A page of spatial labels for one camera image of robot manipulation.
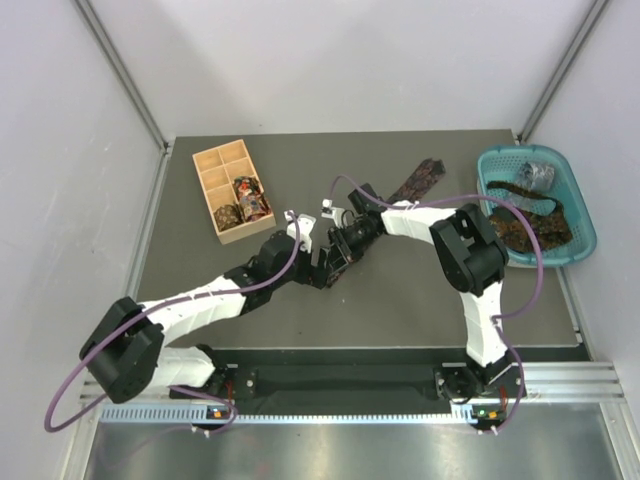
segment wooden box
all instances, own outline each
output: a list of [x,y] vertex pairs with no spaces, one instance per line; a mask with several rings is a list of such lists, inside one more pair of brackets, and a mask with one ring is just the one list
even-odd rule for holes
[[254,233],[275,227],[276,219],[273,211],[255,220],[253,222],[245,222],[237,227],[232,227],[224,231],[220,231],[214,212],[223,205],[238,205],[238,199],[233,190],[233,180],[236,177],[249,176],[255,178],[260,184],[260,188],[264,192],[264,186],[260,181],[260,177],[253,166],[244,140],[220,145],[219,147],[205,150],[204,152],[193,155],[193,162],[198,172],[200,185],[207,202],[213,228],[220,239],[220,243],[227,244],[235,242]]

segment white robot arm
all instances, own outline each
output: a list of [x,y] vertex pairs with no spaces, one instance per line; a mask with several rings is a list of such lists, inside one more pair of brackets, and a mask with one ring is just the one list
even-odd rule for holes
[[[387,234],[415,238],[431,245],[433,238],[430,228],[456,214],[455,208],[412,208],[415,205],[407,201],[397,202],[395,206],[405,209],[387,210],[381,214]],[[460,292],[467,323],[467,355],[482,367],[501,359],[507,351],[493,320],[495,315],[500,314],[501,293],[501,280],[485,288],[480,296],[472,292]]]
[[[370,186],[365,185],[374,195]],[[340,210],[323,202],[322,214],[336,227],[328,230],[329,247],[311,262],[313,217],[296,219],[300,229],[295,261],[286,270],[295,246],[295,228],[276,232],[255,257],[207,285],[177,298],[137,304],[126,297],[115,302],[80,352],[84,358],[95,345],[141,311],[150,313],[114,340],[89,363],[88,369],[114,403],[143,391],[171,385],[203,387],[216,376],[217,365],[208,347],[171,348],[188,333],[223,318],[243,315],[271,299],[272,293],[294,281],[316,288],[330,287],[382,235],[403,235],[433,244],[445,277],[461,295],[467,324],[467,354],[481,369],[504,360],[506,346],[492,317],[500,313],[500,292],[507,253],[486,218],[475,205],[460,209],[413,208],[406,203],[386,210],[357,191],[349,195],[358,216],[346,226]],[[285,273],[270,281],[277,272]],[[159,304],[171,305],[159,309]]]

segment brown patterned cloth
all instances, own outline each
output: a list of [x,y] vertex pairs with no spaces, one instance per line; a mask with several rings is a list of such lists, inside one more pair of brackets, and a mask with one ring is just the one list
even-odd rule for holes
[[258,180],[253,177],[236,177],[233,180],[233,190],[240,204],[240,214],[245,222],[254,222],[269,213]]
[[[518,187],[509,182],[489,182],[489,190],[507,190],[515,195],[535,200],[551,200],[555,203],[553,211],[549,215],[538,215],[518,208],[518,211],[526,217],[531,228],[536,234],[542,250],[551,250],[569,243],[573,239],[571,228],[564,216],[564,206],[555,198],[547,197],[530,190]],[[489,217],[489,221],[495,228],[502,242],[511,250],[520,253],[532,253],[533,245],[524,229],[524,225],[505,207],[497,207]]]
[[393,204],[401,200],[417,202],[444,177],[445,173],[442,160],[433,160],[432,158],[423,160],[402,186],[387,199],[387,203]]
[[213,218],[221,232],[242,224],[242,217],[236,205],[223,205],[213,212]]

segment teal basket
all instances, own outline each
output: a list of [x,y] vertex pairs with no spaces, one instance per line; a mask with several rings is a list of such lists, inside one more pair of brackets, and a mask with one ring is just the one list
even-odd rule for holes
[[[555,168],[552,188],[544,194],[562,202],[565,217],[573,233],[573,240],[570,243],[542,252],[543,265],[561,267],[584,260],[596,248],[596,232],[569,162],[560,153],[541,145],[490,148],[478,159],[478,191],[483,195],[506,199],[509,192],[488,190],[487,183],[494,180],[514,182],[518,170],[525,162],[547,163]],[[481,203],[482,209],[488,215],[497,206],[490,201],[483,200]],[[554,202],[541,200],[534,201],[531,210],[540,215],[547,215],[551,213],[553,207]],[[536,265],[536,257],[532,253],[519,253],[509,249],[509,259],[510,263],[521,266]]]

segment gray table surface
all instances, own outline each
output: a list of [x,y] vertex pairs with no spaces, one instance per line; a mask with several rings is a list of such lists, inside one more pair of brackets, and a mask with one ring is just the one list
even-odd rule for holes
[[[258,252],[274,230],[221,245],[191,155],[238,137],[179,137],[168,166],[138,300],[155,300],[210,282]],[[425,200],[476,191],[476,160],[486,148],[512,144],[509,130],[381,132],[243,137],[278,217],[295,209],[320,217],[320,204],[337,174],[369,182],[391,194],[425,158],[440,158],[445,177]],[[334,201],[349,206],[352,188]],[[329,220],[316,224],[313,241],[326,244]],[[532,293],[535,273],[509,268],[502,297],[513,311]],[[516,345],[575,345],[571,319],[555,272],[548,271],[536,307],[505,326]],[[331,289],[290,284],[270,303],[225,319],[178,341],[224,348],[460,347],[466,343],[462,303],[445,280],[433,247],[384,237]]]

